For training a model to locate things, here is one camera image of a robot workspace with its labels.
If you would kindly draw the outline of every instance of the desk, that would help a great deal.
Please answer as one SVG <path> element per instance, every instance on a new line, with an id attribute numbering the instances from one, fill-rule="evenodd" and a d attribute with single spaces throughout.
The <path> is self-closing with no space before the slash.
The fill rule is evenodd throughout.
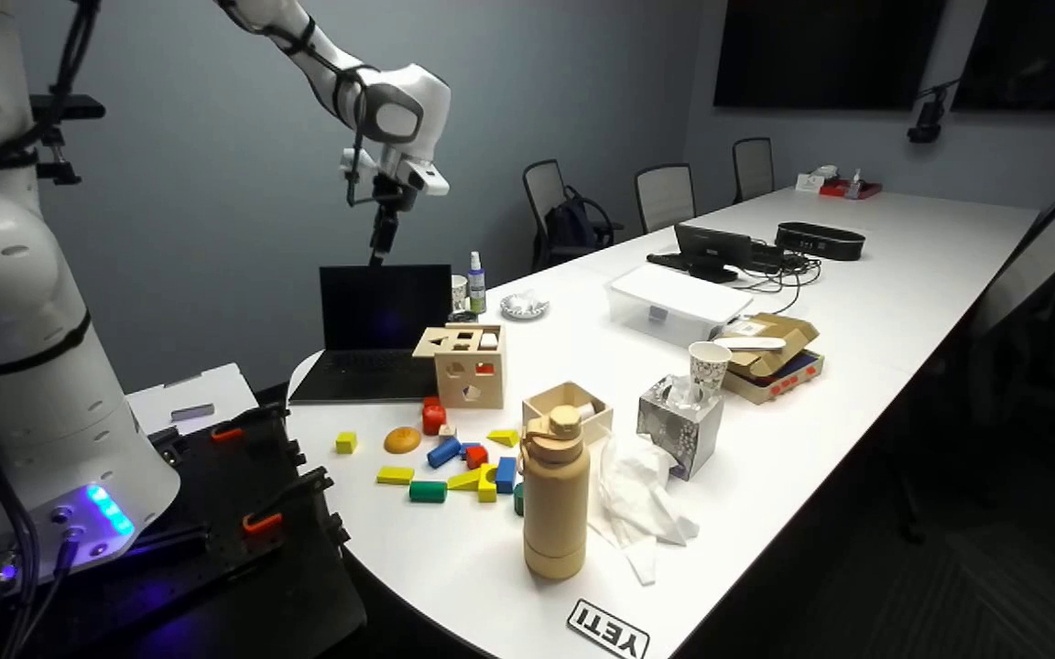
<path id="1" fill-rule="evenodd" d="M 701 524 L 701 539 L 661 548 L 656 585 L 636 585 L 627 557 L 594 530 L 588 567 L 573 584 L 536 584 L 509 501 L 481 507 L 472 495 L 451 495 L 447 507 L 411 507 L 404 486 L 378 486 L 378 467 L 424 467 L 420 454 L 381 452 L 381 436 L 413 426 L 417 405 L 295 405 L 288 436 L 336 480 L 326 497 L 353 530 L 354 562 L 420 614 L 492 654 L 600 659 L 596 646 L 563 628 L 575 601 L 641 628 L 654 639 L 647 654 L 672 654 L 972 310 L 1034 224 L 1034 210 L 906 194 L 828 203 L 782 191 L 691 224 L 770 242 L 782 220 L 861 232 L 864 259 L 828 259 L 821 282 L 790 308 L 821 330 L 812 348 L 824 354 L 824 374 L 773 405 L 724 399 L 716 457 L 696 480 L 672 486 Z M 675 232 L 494 291 L 492 308 L 507 294 L 540 294 L 553 310 L 542 321 L 507 321 L 507 409 L 451 409 L 451 426 L 465 438 L 520 426 L 520 399 L 579 380 L 614 409 L 614 436 L 633 432 L 636 397 L 656 377 L 686 369 L 686 346 L 696 335 L 675 321 L 644 327 L 644 310 L 611 310 L 603 282 L 663 251 L 675 251 Z M 784 299 L 789 294 L 757 296 L 750 310 Z M 360 454 L 330 454 L 336 427 L 362 436 Z"/>

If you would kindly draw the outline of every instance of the gray wall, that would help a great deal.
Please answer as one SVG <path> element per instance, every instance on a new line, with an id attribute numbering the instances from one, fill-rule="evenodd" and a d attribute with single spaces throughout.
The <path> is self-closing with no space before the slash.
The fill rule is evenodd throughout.
<path id="1" fill-rule="evenodd" d="M 984 0 L 945 4 L 928 85 L 960 76 L 983 10 Z M 912 148 L 906 138 L 912 113 L 716 110 L 721 21 L 724 0 L 702 0 L 689 163 L 708 207 L 734 199 L 730 148 L 740 136 L 773 136 L 782 185 L 832 163 L 912 194 L 1005 207 L 1048 207 L 1055 199 L 1055 119 L 949 113 L 939 144 Z"/>
<path id="2" fill-rule="evenodd" d="M 45 88 L 71 4 L 20 4 L 30 81 Z M 326 35 L 378 66 L 420 64 L 456 88 L 439 170 L 401 259 L 523 271 L 520 170 L 563 175 L 636 224 L 629 175 L 680 157 L 696 4 L 656 0 L 308 0 Z M 82 91 L 111 119 L 71 124 L 86 188 L 49 188 L 99 335 L 130 388 L 238 359 L 276 386 L 319 348 L 319 264 L 362 264 L 369 210 L 343 207 L 353 131 L 304 76 L 210 0 L 105 4 Z"/>

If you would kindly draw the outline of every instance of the conference table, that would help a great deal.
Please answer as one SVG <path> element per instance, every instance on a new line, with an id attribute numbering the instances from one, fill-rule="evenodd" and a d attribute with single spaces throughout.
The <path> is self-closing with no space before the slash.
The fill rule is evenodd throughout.
<path id="1" fill-rule="evenodd" d="M 347 554 L 472 647 L 523 659 L 675 654 L 972 310 L 1034 215 L 949 199 L 842 203 L 777 191 L 689 220 L 761 242 L 773 242 L 784 220 L 842 227 L 864 236 L 864 255 L 824 259 L 789 310 L 817 327 L 810 348 L 824 354 L 824 374 L 767 405 L 724 397 L 716 457 L 691 480 L 672 480 L 672 497 L 701 536 L 661 547 L 654 585 L 641 585 L 624 548 L 596 530 L 575 579 L 540 584 L 523 567 L 523 521 L 509 497 L 492 507 L 451 490 L 443 507 L 413 507 L 408 486 L 381 486 L 381 467 L 411 467 L 424 480 L 463 468 L 424 468 L 434 443 L 385 454 L 387 427 L 420 426 L 417 404 L 288 405 L 288 436 L 312 467 L 330 468 L 326 507 L 343 517 Z M 672 251 L 666 227 L 492 291 L 485 321 L 497 321 L 509 294 L 547 296 L 551 316 L 502 321 L 507 405 L 451 409 L 458 436 L 513 457 L 513 448 L 485 438 L 489 427 L 516 427 L 527 397 L 575 380 L 611 405 L 611 436 L 600 443 L 629 438 L 636 397 L 663 374 L 689 369 L 686 348 L 702 327 L 661 321 L 644 305 L 614 299 L 608 282 Z M 790 291 L 754 296 L 748 310 L 789 299 Z M 288 393 L 312 363 L 315 354 L 295 369 Z M 332 454 L 336 432 L 360 432 L 354 454 Z"/>

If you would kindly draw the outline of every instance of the paper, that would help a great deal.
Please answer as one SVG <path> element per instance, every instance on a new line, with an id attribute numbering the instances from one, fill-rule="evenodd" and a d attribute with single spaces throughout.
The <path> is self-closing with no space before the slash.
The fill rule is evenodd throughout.
<path id="1" fill-rule="evenodd" d="M 614 280 L 611 291 L 710 327 L 734 321 L 750 305 L 750 294 L 724 291 L 656 264 L 641 264 L 636 271 Z"/>
<path id="2" fill-rule="evenodd" d="M 205 418 L 188 418 L 188 421 L 171 421 L 171 409 L 182 405 L 203 405 L 210 404 L 214 415 Z M 177 386 L 157 386 L 157 388 L 143 388 L 130 397 L 130 405 L 143 427 L 143 436 L 177 427 L 180 436 L 214 427 L 221 421 L 230 421 L 244 409 L 255 409 L 255 397 L 251 393 L 238 363 L 218 366 L 218 369 L 203 369 L 189 380 L 177 380 Z"/>

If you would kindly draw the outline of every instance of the blue block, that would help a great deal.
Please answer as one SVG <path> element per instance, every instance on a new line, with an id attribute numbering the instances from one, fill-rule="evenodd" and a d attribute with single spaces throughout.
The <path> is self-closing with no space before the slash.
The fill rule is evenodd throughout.
<path id="1" fill-rule="evenodd" d="M 494 486 L 497 486 L 497 495 L 513 495 L 516 490 L 516 457 L 497 457 Z"/>
<path id="2" fill-rule="evenodd" d="M 434 468 L 439 468 L 439 467 L 456 462 L 458 454 L 463 454 L 463 443 L 456 436 L 447 436 L 437 452 L 424 454 L 424 462 Z"/>

